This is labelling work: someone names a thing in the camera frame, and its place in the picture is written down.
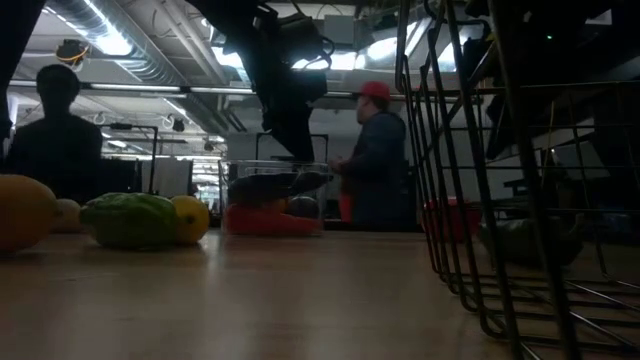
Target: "person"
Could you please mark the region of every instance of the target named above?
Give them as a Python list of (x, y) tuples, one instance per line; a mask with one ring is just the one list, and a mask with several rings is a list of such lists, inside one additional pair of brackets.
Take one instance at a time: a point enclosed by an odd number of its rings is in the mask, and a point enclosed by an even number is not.
[(44, 118), (17, 129), (5, 172), (36, 179), (58, 198), (89, 200), (102, 149), (100, 129), (70, 113), (80, 92), (76, 74), (64, 65), (42, 68), (36, 77)]
[(404, 121), (389, 112), (389, 86), (371, 81), (358, 93), (357, 121), (362, 130), (350, 159), (329, 162), (342, 176), (343, 221), (358, 225), (394, 225), (403, 213), (406, 173)]

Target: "metal frame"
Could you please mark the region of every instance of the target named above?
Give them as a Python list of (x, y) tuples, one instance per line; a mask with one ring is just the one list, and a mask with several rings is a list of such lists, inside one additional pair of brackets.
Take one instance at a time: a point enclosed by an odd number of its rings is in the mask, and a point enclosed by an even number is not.
[[(425, 65), (420, 68), (421, 81), (418, 91), (413, 90), (409, 72), (408, 58), (404, 52), (404, 41), (406, 38), (407, 14), (410, 1), (401, 0), (400, 19), (398, 36), (399, 39), (396, 55), (396, 87), (405, 96), (407, 107), (409, 134), (412, 145), (413, 157), (418, 173), (418, 195), (423, 203), (432, 202), (433, 207), (425, 207), (422, 211), (422, 220), (426, 224), (426, 243), (428, 256), (431, 261), (431, 268), (434, 273), (447, 285), (450, 292), (459, 296), (461, 305), (468, 311), (478, 315), (482, 330), (489, 336), (506, 340), (509, 343), (511, 354), (514, 359), (540, 359), (534, 351), (533, 346), (552, 346), (562, 350), (565, 358), (580, 359), (583, 351), (607, 352), (626, 356), (640, 356), (640, 346), (624, 338), (620, 334), (608, 327), (639, 329), (640, 321), (637, 317), (626, 316), (621, 310), (631, 313), (639, 313), (640, 306), (630, 304), (620, 300), (620, 296), (637, 297), (640, 299), (640, 287), (629, 282), (614, 279), (609, 275), (606, 261), (603, 256), (602, 242), (598, 233), (595, 232), (595, 245), (598, 254), (598, 264), (603, 280), (567, 280), (563, 278), (562, 270), (557, 254), (551, 243), (551, 232), (548, 220), (549, 214), (557, 213), (604, 213), (594, 209), (587, 202), (586, 209), (553, 209), (544, 204), (541, 196), (541, 181), (535, 161), (535, 153), (531, 144), (529, 132), (531, 128), (539, 128), (539, 125), (529, 126), (526, 114), (521, 112), (519, 99), (522, 93), (548, 91), (550, 89), (567, 89), (568, 91), (585, 88), (607, 88), (614, 87), (620, 104), (619, 88), (628, 83), (617, 84), (575, 84), (575, 85), (545, 85), (545, 86), (519, 86), (512, 76), (513, 64), (510, 49), (511, 29), (510, 17), (508, 16), (509, 4), (506, 0), (489, 0), (491, 14), (495, 25), (495, 42), (489, 48), (485, 57), (481, 60), (473, 74), (464, 74), (458, 70), (459, 90), (445, 90), (438, 66), (435, 52), (435, 44), (443, 24), (447, 24), (450, 34), (458, 34), (458, 22), (453, 7), (453, 0), (443, 0), (438, 11), (437, 18), (432, 21), (431, 29), (428, 31), (427, 41), (429, 44), (429, 54), (425, 60)], [(454, 49), (454, 58), (457, 69), (464, 69), (462, 63), (462, 48), (458, 36), (451, 36)], [(487, 64), (495, 59), (500, 61), (501, 70), (505, 79), (504, 88), (476, 89), (479, 80), (487, 68)], [(432, 71), (435, 80), (435, 91), (429, 89), (427, 75)], [(511, 126), (516, 135), (518, 146), (518, 156), (520, 167), (488, 166), (484, 156), (484, 143), (482, 131), (486, 130), (478, 127), (476, 116), (481, 116), (481, 109), (473, 107), (472, 99), (480, 103), (479, 96), (483, 94), (505, 93), (507, 95), (507, 107), (511, 118), (514, 119)], [(447, 110), (444, 97), (457, 96), (454, 106)], [(432, 104), (432, 99), (436, 99), (436, 104)], [(441, 126), (438, 126), (436, 116), (441, 114)], [(465, 128), (452, 129), (450, 121), (456, 113), (462, 109), (466, 118)], [(578, 145), (579, 128), (600, 128), (602, 125), (578, 126), (573, 114), (570, 114), (572, 124), (552, 126), (545, 128), (572, 129), (574, 143), (578, 152), (580, 166), (576, 167), (581, 171), (582, 184), (585, 198), (588, 199), (589, 186), (586, 181), (585, 170), (581, 148)], [(629, 142), (628, 128), (631, 124), (609, 124), (607, 127), (619, 127), (625, 134), (632, 164), (623, 168), (633, 169), (636, 183), (640, 189), (640, 176), (638, 166), (633, 159), (633, 151)], [(466, 131), (469, 135), (469, 142), (472, 148), (473, 166), (459, 166), (456, 158), (456, 149), (453, 143), (453, 131)], [(440, 138), (444, 135), (446, 152), (450, 166), (443, 166), (441, 159)], [(536, 229), (536, 240), (540, 258), (544, 264), (544, 277), (517, 277), (511, 276), (507, 272), (504, 254), (500, 247), (492, 247), (491, 257), (494, 264), (494, 273), (480, 274), (478, 271), (478, 261), (474, 253), (472, 236), (466, 220), (467, 210), (480, 208), (483, 211), (485, 222), (491, 239), (498, 241), (499, 233), (496, 226), (495, 213), (497, 211), (513, 209), (527, 210), (523, 208), (509, 208), (497, 206), (491, 198), (491, 192), (487, 181), (488, 170), (519, 169), (523, 171), (525, 183), (528, 188), (528, 211)], [(451, 171), (453, 179), (453, 191), (457, 200), (457, 211), (462, 219), (464, 244), (458, 248), (453, 239), (446, 239), (443, 226), (452, 233), (453, 221), (451, 208), (447, 201), (447, 184), (445, 183), (444, 170)], [(465, 204), (464, 194), (460, 181), (460, 170), (475, 170), (480, 190), (480, 204)], [(619, 212), (627, 214), (640, 214), (638, 210), (621, 210)], [(468, 273), (462, 272), (462, 264), (466, 259)], [(590, 298), (573, 299), (569, 294), (580, 294)], [(501, 308), (487, 305), (487, 301), (501, 301)], [(548, 313), (537, 313), (531, 311), (518, 311), (516, 305), (540, 304), (546, 307)], [(581, 315), (574, 307), (607, 309), (607, 311), (617, 312), (615, 318), (593, 318)], [(528, 335), (522, 332), (522, 320), (538, 320), (557, 324), (558, 336), (545, 337), (539, 335)], [(589, 328), (602, 337), (602, 341), (582, 341), (576, 334), (576, 325)]]

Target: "baseball cap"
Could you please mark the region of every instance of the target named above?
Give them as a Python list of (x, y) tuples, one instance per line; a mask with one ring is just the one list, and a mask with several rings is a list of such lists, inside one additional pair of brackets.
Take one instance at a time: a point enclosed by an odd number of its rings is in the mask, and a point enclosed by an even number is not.
[(380, 81), (367, 81), (360, 88), (360, 92), (356, 93), (358, 96), (373, 96), (386, 101), (391, 101), (391, 92), (389, 85)]

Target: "round fruit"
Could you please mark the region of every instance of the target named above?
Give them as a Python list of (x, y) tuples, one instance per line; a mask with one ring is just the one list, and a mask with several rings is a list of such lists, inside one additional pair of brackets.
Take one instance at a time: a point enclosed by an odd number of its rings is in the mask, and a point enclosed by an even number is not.
[(56, 217), (56, 197), (44, 184), (20, 175), (0, 175), (0, 253), (32, 247)]
[(209, 230), (209, 209), (193, 196), (176, 196), (171, 199), (178, 215), (178, 243), (197, 243)]
[(80, 205), (70, 199), (59, 199), (57, 203), (58, 216), (51, 227), (51, 231), (57, 233), (81, 232)]

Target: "fluorescent light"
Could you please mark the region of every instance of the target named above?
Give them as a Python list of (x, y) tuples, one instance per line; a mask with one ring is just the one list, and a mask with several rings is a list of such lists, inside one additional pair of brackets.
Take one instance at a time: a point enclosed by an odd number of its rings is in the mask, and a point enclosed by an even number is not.
[(452, 43), (449, 43), (449, 45), (447, 45), (447, 47), (444, 48), (440, 56), (438, 56), (438, 65), (440, 66), (440, 71), (443, 71), (443, 72), (456, 71), (456, 59), (453, 56)]
[(250, 88), (229, 88), (229, 87), (192, 87), (194, 93), (228, 94), (228, 95), (253, 95)]
[(35, 87), (36, 82), (33, 80), (11, 80), (9, 86)]
[[(353, 70), (356, 62), (356, 53), (336, 53), (331, 55), (331, 70)], [(324, 60), (313, 62), (309, 65), (309, 61), (300, 60), (293, 65), (294, 69), (310, 69), (320, 70), (326, 69), (327, 62)]]
[(132, 91), (160, 91), (160, 92), (180, 91), (179, 86), (162, 86), (162, 85), (91, 84), (91, 88), (94, 90), (132, 90)]
[[(132, 158), (138, 160), (151, 160), (151, 155), (139, 155), (139, 154), (116, 154), (116, 153), (103, 153), (105, 157), (119, 157), (119, 158)], [(169, 155), (156, 155), (156, 159), (170, 158)]]
[[(238, 53), (231, 54), (223, 54), (222, 48), (220, 47), (212, 47), (211, 50), (213, 54), (216, 56), (216, 59), (221, 65), (231, 66), (236, 69), (244, 69), (244, 65), (242, 64), (242, 59), (238, 55)], [(331, 69), (332, 70), (353, 70), (356, 62), (357, 54), (355, 52), (347, 52), (347, 53), (336, 53), (331, 55)], [(309, 61), (300, 60), (293, 65), (294, 69), (303, 69), (305, 65), (307, 65)], [(317, 61), (309, 66), (306, 69), (310, 70), (318, 70), (324, 69), (327, 67), (327, 62)]]
[(218, 181), (220, 178), (217, 175), (194, 175), (193, 177), (195, 180), (202, 180), (202, 181)]
[[(420, 39), (422, 39), (422, 35), (424, 35), (424, 32), (427, 30), (427, 26), (429, 26), (429, 23), (430, 21), (427, 21), (426, 19), (422, 19), (419, 21), (416, 32), (411, 36), (411, 39), (409, 39), (409, 43), (407, 44), (407, 47), (404, 50), (404, 53), (407, 56), (411, 55), (413, 50), (415, 50), (415, 48), (418, 46)], [(407, 27), (407, 36), (409, 36), (409, 34), (411, 33), (411, 30), (409, 30), (409, 27)]]
[(100, 49), (106, 55), (128, 55), (133, 51), (133, 45), (131, 45), (125, 38), (118, 32), (118, 30), (109, 22), (109, 19), (98, 9), (91, 0), (84, 0), (84, 2), (93, 10), (93, 12), (104, 22), (107, 27), (107, 33), (104, 36), (100, 36), (94, 39), (94, 45)]
[[(413, 22), (407, 25), (407, 37), (409, 37), (409, 35), (413, 31), (413, 28), (415, 28), (417, 24), (418, 24), (417, 22)], [(367, 55), (373, 60), (382, 60), (396, 53), (397, 44), (398, 44), (398, 38), (395, 36), (388, 39), (376, 41), (373, 44), (369, 45), (369, 48), (367, 49)]]
[(236, 69), (244, 69), (244, 65), (242, 65), (242, 59), (240, 59), (240, 55), (238, 53), (231, 54), (223, 54), (221, 47), (212, 47), (213, 55), (216, 56), (216, 59), (223, 66), (232, 66)]
[(222, 160), (220, 156), (209, 156), (209, 155), (187, 155), (187, 156), (176, 156), (178, 160)]
[(364, 69), (367, 66), (367, 59), (364, 55), (358, 55), (354, 67), (356, 69)]
[(126, 148), (127, 147), (127, 144), (125, 144), (124, 142), (122, 142), (120, 140), (109, 141), (109, 144), (111, 144), (113, 146), (117, 146), (119, 148)]
[(373, 60), (381, 60), (391, 56), (396, 51), (397, 42), (398, 39), (396, 37), (376, 41), (367, 49), (367, 55)]

